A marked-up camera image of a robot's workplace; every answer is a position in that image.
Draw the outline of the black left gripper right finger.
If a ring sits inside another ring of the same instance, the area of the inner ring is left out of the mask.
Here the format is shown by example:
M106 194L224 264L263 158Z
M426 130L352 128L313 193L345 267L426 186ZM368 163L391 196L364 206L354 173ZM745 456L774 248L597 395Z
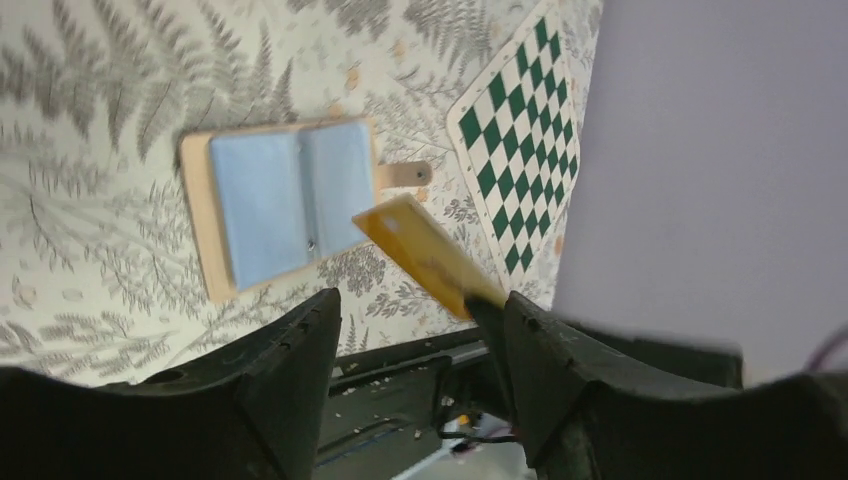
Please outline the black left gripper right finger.
M649 365L513 293L469 296L510 421L541 479L843 479L847 376L751 388Z

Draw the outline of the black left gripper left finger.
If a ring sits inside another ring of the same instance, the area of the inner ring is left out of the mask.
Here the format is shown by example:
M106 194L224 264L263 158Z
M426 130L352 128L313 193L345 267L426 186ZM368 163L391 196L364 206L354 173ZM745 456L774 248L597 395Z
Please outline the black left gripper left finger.
M1 371L5 479L308 479L341 326L338 290L147 380Z

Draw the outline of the beige leather card holder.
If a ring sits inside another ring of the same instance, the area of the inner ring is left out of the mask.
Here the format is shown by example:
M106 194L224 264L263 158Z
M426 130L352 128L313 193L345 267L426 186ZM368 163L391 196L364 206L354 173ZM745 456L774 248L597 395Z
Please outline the beige leather card holder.
M191 132L178 151L215 303L362 244L354 216L433 177L425 161L379 164L366 116Z

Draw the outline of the grey black stripe card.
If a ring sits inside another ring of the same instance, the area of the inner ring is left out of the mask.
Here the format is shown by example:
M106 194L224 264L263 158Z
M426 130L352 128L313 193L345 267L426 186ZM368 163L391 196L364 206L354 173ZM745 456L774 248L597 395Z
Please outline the grey black stripe card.
M502 308L508 298L411 194L352 217L353 224L442 307L471 318L468 298Z

